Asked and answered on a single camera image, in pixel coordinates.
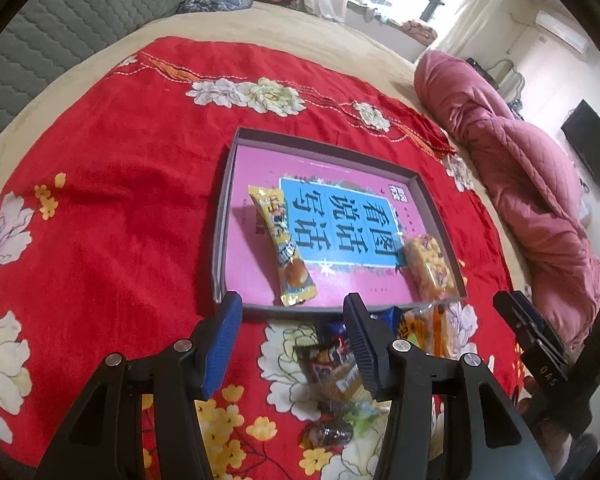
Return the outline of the green snack packet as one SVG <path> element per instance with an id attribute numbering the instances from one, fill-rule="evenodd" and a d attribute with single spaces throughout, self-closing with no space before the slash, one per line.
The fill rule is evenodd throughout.
<path id="1" fill-rule="evenodd" d="M 353 437 L 360 438 L 378 419 L 388 415 L 390 408 L 390 401 L 377 402 L 367 390 L 359 388 L 347 403 L 342 419 L 352 427 Z"/>

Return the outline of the brown snickers bar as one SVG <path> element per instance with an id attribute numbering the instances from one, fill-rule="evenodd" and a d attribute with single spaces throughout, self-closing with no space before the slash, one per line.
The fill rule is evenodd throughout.
<path id="1" fill-rule="evenodd" d="M 320 408 L 330 414 L 344 414 L 372 402 L 347 338 L 298 344 L 294 353 Z"/>

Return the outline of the white air conditioner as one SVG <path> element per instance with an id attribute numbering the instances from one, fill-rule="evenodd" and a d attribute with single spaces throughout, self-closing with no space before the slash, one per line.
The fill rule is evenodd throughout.
<path id="1" fill-rule="evenodd" d="M 588 50 L 588 38 L 563 21 L 558 20 L 552 14 L 539 11 L 535 17 L 535 24 L 550 32 L 580 54 L 585 54 L 586 50 Z"/>

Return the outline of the clear bag of rice crackers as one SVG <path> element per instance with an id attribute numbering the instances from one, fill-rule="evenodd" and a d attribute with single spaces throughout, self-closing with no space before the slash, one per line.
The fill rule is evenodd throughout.
<path id="1" fill-rule="evenodd" d="M 454 275 L 433 236 L 404 237 L 401 252 L 422 300 L 443 300 L 457 295 Z"/>

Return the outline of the blue cookie packet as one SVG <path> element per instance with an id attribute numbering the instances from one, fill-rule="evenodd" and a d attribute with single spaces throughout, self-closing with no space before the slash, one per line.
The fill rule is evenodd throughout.
<path id="1" fill-rule="evenodd" d="M 371 320 L 383 322 L 385 326 L 388 327 L 391 335 L 387 340 L 382 340 L 377 348 L 377 350 L 385 351 L 387 349 L 387 344 L 393 340 L 398 332 L 402 311 L 398 307 L 393 306 L 384 310 L 365 310 L 365 312 Z M 320 346 L 329 348 L 329 350 L 335 352 L 342 362 L 352 362 L 354 360 L 354 351 L 350 345 L 347 325 L 342 318 L 321 323 L 317 326 L 316 333 L 318 340 L 320 341 Z"/>

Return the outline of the black television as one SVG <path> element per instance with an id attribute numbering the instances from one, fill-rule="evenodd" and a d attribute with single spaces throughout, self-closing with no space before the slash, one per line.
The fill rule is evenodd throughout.
<path id="1" fill-rule="evenodd" d="M 581 100 L 562 124 L 562 132 L 600 189 L 600 115 Z"/>

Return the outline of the pink quilted duvet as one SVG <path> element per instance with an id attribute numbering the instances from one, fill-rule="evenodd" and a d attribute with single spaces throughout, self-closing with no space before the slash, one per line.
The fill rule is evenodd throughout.
<path id="1" fill-rule="evenodd" d="M 600 310 L 600 258 L 580 220 L 576 168 L 543 130 L 517 119 L 467 62 L 428 51 L 419 101 L 468 151 L 531 273 L 533 303 L 566 346 L 583 344 Z"/>

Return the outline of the orange clear snack bag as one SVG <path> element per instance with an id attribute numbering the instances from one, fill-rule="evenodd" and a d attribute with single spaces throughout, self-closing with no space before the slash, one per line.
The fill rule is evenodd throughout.
<path id="1" fill-rule="evenodd" d="M 430 356 L 452 359 L 453 335 L 448 308 L 444 304 L 403 312 L 398 336 L 424 350 Z"/>

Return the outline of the yellow long snack packet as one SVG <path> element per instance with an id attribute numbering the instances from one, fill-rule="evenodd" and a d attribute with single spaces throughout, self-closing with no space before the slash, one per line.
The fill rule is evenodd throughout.
<path id="1" fill-rule="evenodd" d="M 248 192 L 275 248 L 280 302 L 285 307 L 292 307 L 315 298 L 316 285 L 290 232 L 288 207 L 283 190 L 249 185 Z"/>

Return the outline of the dark patterned cloth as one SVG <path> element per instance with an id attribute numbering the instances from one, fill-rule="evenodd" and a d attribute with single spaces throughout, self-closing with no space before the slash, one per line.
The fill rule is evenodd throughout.
<path id="1" fill-rule="evenodd" d="M 176 9 L 176 14 L 233 12 L 252 7 L 253 0 L 184 0 Z"/>

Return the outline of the grey quilted headboard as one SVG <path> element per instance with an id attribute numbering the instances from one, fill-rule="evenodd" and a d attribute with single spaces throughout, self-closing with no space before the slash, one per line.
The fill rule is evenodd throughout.
<path id="1" fill-rule="evenodd" d="M 184 0 L 29 0 L 0 35 L 0 133 L 73 66 Z"/>

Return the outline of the red floral blanket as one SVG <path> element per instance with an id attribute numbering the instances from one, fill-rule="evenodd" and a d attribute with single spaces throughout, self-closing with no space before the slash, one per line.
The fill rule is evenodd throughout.
<path id="1" fill-rule="evenodd" d="M 33 144 L 0 200 L 0 449 L 36 466 L 96 365 L 149 356 L 212 312 L 215 209 L 241 126 L 416 170 L 468 279 L 470 348 L 519 384 L 492 306 L 512 284 L 496 227 L 460 192 L 440 130 L 358 78 L 234 42 L 160 39 Z"/>

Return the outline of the dark chocolate candy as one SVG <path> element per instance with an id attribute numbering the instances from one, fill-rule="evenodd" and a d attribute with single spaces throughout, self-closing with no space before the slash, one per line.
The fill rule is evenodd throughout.
<path id="1" fill-rule="evenodd" d="M 343 446 L 352 438 L 352 425 L 341 418 L 318 420 L 311 422 L 306 428 L 306 442 L 310 448 Z"/>

